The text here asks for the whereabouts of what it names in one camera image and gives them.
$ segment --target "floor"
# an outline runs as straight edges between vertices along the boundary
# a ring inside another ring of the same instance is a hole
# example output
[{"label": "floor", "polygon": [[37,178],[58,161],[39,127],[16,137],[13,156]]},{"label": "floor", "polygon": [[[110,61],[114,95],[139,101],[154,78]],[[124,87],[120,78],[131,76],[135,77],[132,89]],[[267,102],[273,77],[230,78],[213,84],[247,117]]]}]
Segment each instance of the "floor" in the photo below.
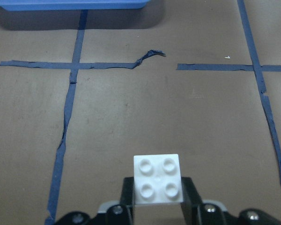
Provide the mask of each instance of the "floor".
[{"label": "floor", "polygon": [[[179,154],[182,176],[203,199],[235,216],[258,208],[281,220],[279,149],[268,123],[273,112],[281,146],[281,72],[256,67],[281,65],[281,0],[244,1],[258,58],[239,2],[151,0],[140,10],[82,14],[0,8],[0,62],[134,63],[150,49],[166,54],[134,69],[0,66],[0,225],[51,225],[73,210],[95,216],[119,198],[134,155],[168,153]],[[166,205],[137,208],[135,224],[184,221],[179,206]]]}]

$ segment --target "tape grid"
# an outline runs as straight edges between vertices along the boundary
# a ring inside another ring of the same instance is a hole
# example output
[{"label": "tape grid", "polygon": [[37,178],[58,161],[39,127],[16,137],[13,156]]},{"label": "tape grid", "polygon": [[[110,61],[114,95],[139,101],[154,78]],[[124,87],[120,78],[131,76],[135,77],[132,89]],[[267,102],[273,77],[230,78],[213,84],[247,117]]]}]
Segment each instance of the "tape grid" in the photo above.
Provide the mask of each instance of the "tape grid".
[{"label": "tape grid", "polygon": [[[244,0],[237,0],[239,12],[241,15],[245,37],[252,60],[252,65],[236,65],[236,64],[178,64],[177,70],[212,70],[212,71],[254,71],[256,82],[259,90],[260,100],[264,109],[264,113],[268,122],[269,130],[272,136],[274,144],[279,173],[281,182],[281,148],[278,140],[277,131],[275,129],[275,123],[273,119],[273,113],[270,106],[268,96],[264,95],[266,92],[266,84],[262,72],[281,72],[281,66],[278,65],[264,65],[261,66],[257,54],[257,50],[254,44],[253,35],[251,32],[248,15],[245,9]],[[87,10],[81,11],[79,28],[77,31],[77,38],[75,42],[75,48],[73,53],[72,63],[54,63],[54,62],[28,62],[28,61],[3,61],[1,66],[14,66],[14,67],[26,67],[26,68],[45,68],[45,69],[70,69],[69,88],[64,108],[64,131],[60,142],[60,145],[56,151],[56,159],[54,163],[54,169],[52,174],[52,182],[50,188],[50,195],[48,200],[49,217],[45,221],[45,225],[52,225],[55,222],[56,210],[58,205],[59,189],[61,183],[61,176],[63,170],[63,158],[66,152],[66,136],[67,127],[72,115],[74,96],[76,90],[77,75],[79,69],[109,69],[109,68],[127,68],[134,69],[139,66],[142,61],[153,55],[165,54],[162,51],[150,50],[146,55],[138,59],[134,63],[80,63],[80,56],[82,50],[82,43],[85,31],[85,25],[87,20]]]}]

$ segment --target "blue painter's tape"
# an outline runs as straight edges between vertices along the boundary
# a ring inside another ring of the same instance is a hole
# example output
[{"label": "blue painter's tape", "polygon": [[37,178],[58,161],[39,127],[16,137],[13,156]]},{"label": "blue painter's tape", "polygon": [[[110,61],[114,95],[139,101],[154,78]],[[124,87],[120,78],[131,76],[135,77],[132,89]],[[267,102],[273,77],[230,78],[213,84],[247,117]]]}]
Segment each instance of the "blue painter's tape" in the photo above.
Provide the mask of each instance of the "blue painter's tape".
[{"label": "blue painter's tape", "polygon": [[264,65],[261,69],[263,72],[281,72],[281,66]]},{"label": "blue painter's tape", "polygon": [[254,71],[252,65],[236,64],[178,64],[177,70]]},{"label": "blue painter's tape", "polygon": [[[77,31],[77,38],[76,38],[76,42],[75,42],[75,49],[74,49],[74,53],[73,53],[72,62],[80,61],[80,55],[81,55],[81,50],[82,50],[82,43],[83,43],[84,29],[85,29],[87,15],[88,15],[87,10],[81,11],[79,29]],[[59,198],[59,190],[60,190],[60,184],[61,184],[61,176],[62,176],[62,170],[63,170],[63,160],[64,160],[64,155],[66,152],[67,128],[68,128],[68,124],[69,124],[71,116],[72,116],[77,75],[78,75],[78,70],[72,69],[71,73],[70,73],[70,78],[69,78],[70,84],[69,84],[69,89],[67,92],[65,108],[64,108],[64,130],[63,130],[63,135],[61,138],[60,145],[56,151],[56,157],[55,157],[54,169],[53,169],[52,181],[51,181],[51,187],[50,187],[50,194],[49,194],[49,200],[48,200],[48,206],[47,206],[47,210],[49,212],[49,217],[45,220],[45,225],[53,225],[55,222],[58,198]]]},{"label": "blue painter's tape", "polygon": [[258,54],[257,54],[257,51],[256,51],[252,31],[251,31],[251,28],[250,28],[250,23],[249,23],[247,11],[245,10],[244,1],[243,0],[237,0],[237,3],[238,3],[242,23],[243,23],[245,38],[247,40],[247,45],[248,45],[248,48],[249,48],[251,60],[253,62],[255,77],[256,77],[256,81],[258,83],[258,90],[259,90],[260,93],[265,93],[266,92],[266,84],[264,82],[264,78],[263,78],[263,75],[262,75],[261,66],[260,66]]},{"label": "blue painter's tape", "polygon": [[262,107],[263,107],[263,110],[266,115],[266,120],[267,120],[267,123],[269,126],[274,149],[275,149],[277,160],[278,160],[280,184],[281,184],[281,148],[280,148],[280,144],[279,144],[279,140],[278,140],[278,134],[277,134],[277,131],[275,128],[273,113],[272,113],[269,98],[268,98],[268,96],[264,95],[264,93],[266,92],[266,85],[265,85],[264,78],[262,75],[262,68],[259,63],[252,31],[251,31],[250,24],[249,24],[248,15],[247,15],[245,5],[244,5],[244,0],[237,0],[237,3],[238,3],[239,12],[240,12],[243,27],[244,27],[244,33],[245,33],[245,37],[247,40],[250,56],[251,56],[251,59],[253,62],[253,68],[255,71],[255,77],[256,77],[257,86],[258,86],[258,90],[259,90],[260,100],[261,100]]},{"label": "blue painter's tape", "polygon": [[144,59],[154,55],[165,56],[162,51],[150,50],[143,57],[132,63],[125,62],[96,62],[96,63],[79,63],[79,62],[27,62],[27,61],[2,61],[0,66],[25,67],[25,68],[43,68],[43,69],[110,69],[126,68],[134,69],[139,66]]}]

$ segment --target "screw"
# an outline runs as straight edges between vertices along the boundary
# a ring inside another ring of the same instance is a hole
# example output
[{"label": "screw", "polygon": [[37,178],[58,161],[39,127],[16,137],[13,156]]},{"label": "screw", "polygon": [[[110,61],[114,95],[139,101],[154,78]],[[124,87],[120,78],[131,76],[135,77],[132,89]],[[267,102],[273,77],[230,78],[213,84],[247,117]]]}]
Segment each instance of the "screw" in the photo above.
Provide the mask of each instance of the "screw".
[{"label": "screw", "polygon": [[84,220],[84,218],[83,218],[83,216],[82,216],[80,213],[75,214],[75,215],[73,216],[73,218],[72,218],[72,222],[73,222],[74,224],[79,224],[79,223],[81,223],[83,220]]},{"label": "screw", "polygon": [[123,212],[123,208],[122,208],[122,206],[117,205],[117,206],[114,206],[112,208],[112,211],[113,211],[114,214],[118,215],[118,214],[121,214]]},{"label": "screw", "polygon": [[215,206],[212,204],[206,204],[204,208],[207,212],[215,212],[216,210]]},{"label": "screw", "polygon": [[248,211],[247,216],[250,220],[259,220],[258,214],[254,211]]}]

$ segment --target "white lego brick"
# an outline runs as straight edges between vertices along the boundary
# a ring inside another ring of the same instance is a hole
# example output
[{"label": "white lego brick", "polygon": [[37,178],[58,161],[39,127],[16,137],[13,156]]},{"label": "white lego brick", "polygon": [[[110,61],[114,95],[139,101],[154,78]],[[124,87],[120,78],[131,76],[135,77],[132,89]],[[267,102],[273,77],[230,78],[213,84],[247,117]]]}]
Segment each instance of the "white lego brick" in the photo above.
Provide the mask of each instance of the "white lego brick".
[{"label": "white lego brick", "polygon": [[183,202],[178,154],[134,156],[135,204]]}]

